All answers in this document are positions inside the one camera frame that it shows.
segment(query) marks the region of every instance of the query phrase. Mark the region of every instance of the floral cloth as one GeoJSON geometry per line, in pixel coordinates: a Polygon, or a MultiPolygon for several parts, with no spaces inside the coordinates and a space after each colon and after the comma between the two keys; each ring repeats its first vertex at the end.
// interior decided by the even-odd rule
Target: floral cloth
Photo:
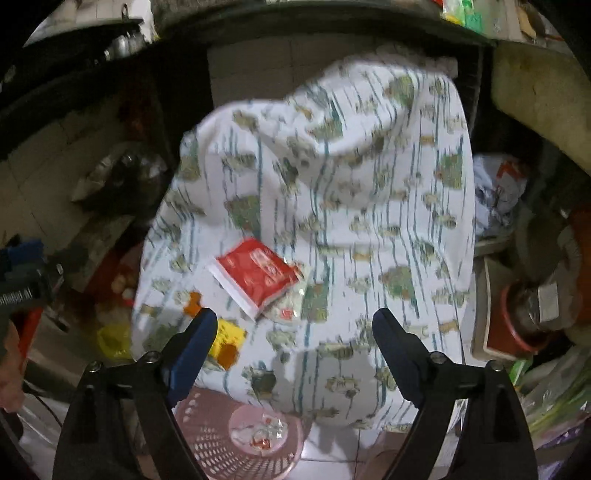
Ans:
{"type": "Polygon", "coordinates": [[[392,49],[346,59],[281,102],[232,103],[188,132],[144,246],[134,355],[185,328],[198,291],[248,332],[237,363],[206,362],[198,385],[325,423],[406,430],[416,410],[372,316],[389,308],[461,362],[474,247],[466,121],[434,65],[392,49]],[[207,271],[252,235],[311,266],[299,325],[249,320],[207,271]]]}

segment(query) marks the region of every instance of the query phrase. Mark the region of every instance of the cable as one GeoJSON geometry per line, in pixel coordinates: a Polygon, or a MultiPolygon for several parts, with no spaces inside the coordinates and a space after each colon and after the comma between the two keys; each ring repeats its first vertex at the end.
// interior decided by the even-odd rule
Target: cable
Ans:
{"type": "Polygon", "coordinates": [[[31,395],[33,395],[33,397],[35,397],[37,400],[39,400],[39,403],[41,405],[43,405],[47,411],[49,413],[51,413],[51,416],[56,420],[57,424],[60,426],[60,428],[62,429],[64,427],[63,423],[61,422],[61,420],[57,417],[56,413],[49,407],[49,405],[47,405],[47,403],[45,403],[41,397],[39,395],[37,395],[36,393],[31,392],[31,395]]]}

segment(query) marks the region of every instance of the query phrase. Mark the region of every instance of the red packet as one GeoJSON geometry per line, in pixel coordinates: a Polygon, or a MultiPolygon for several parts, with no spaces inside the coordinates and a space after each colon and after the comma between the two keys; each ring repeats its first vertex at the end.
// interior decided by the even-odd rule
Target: red packet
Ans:
{"type": "Polygon", "coordinates": [[[297,269],[255,238],[215,259],[209,271],[251,319],[297,283],[297,269]]]}

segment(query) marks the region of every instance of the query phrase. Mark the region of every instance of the white floor tile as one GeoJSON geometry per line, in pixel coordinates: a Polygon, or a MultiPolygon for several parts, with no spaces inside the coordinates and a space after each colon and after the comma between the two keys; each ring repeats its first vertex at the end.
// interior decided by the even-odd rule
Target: white floor tile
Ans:
{"type": "Polygon", "coordinates": [[[9,204],[0,206],[0,243],[19,233],[25,238],[39,238],[45,244],[47,237],[33,217],[24,197],[17,194],[9,204]]]}
{"type": "Polygon", "coordinates": [[[293,81],[291,69],[286,67],[212,78],[211,88],[213,104],[218,107],[238,100],[279,100],[293,91],[293,81]]]}
{"type": "Polygon", "coordinates": [[[355,429],[314,423],[301,457],[322,462],[354,462],[358,444],[359,432],[355,429]]]}
{"type": "Polygon", "coordinates": [[[300,460],[287,476],[287,480],[335,479],[352,480],[355,476],[354,462],[314,462],[300,460]]]}
{"type": "Polygon", "coordinates": [[[49,158],[67,144],[66,133],[56,121],[32,134],[8,155],[8,161],[19,185],[37,171],[49,158]]]}
{"type": "Polygon", "coordinates": [[[291,65],[290,43],[288,37],[242,41],[210,48],[207,59],[212,78],[280,69],[291,65]]]}
{"type": "Polygon", "coordinates": [[[66,247],[88,221],[89,214],[70,202],[72,189],[123,137],[123,125],[113,123],[81,138],[44,163],[21,186],[27,205],[47,234],[50,249],[66,247]]]}

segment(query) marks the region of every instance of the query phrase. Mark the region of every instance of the human hand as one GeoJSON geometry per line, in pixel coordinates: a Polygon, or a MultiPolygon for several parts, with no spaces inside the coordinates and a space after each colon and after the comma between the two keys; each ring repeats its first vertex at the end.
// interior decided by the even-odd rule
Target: human hand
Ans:
{"type": "Polygon", "coordinates": [[[19,410],[25,400],[25,394],[22,392],[18,332],[12,322],[8,325],[4,347],[6,354],[0,361],[0,408],[11,413],[19,410]]]}

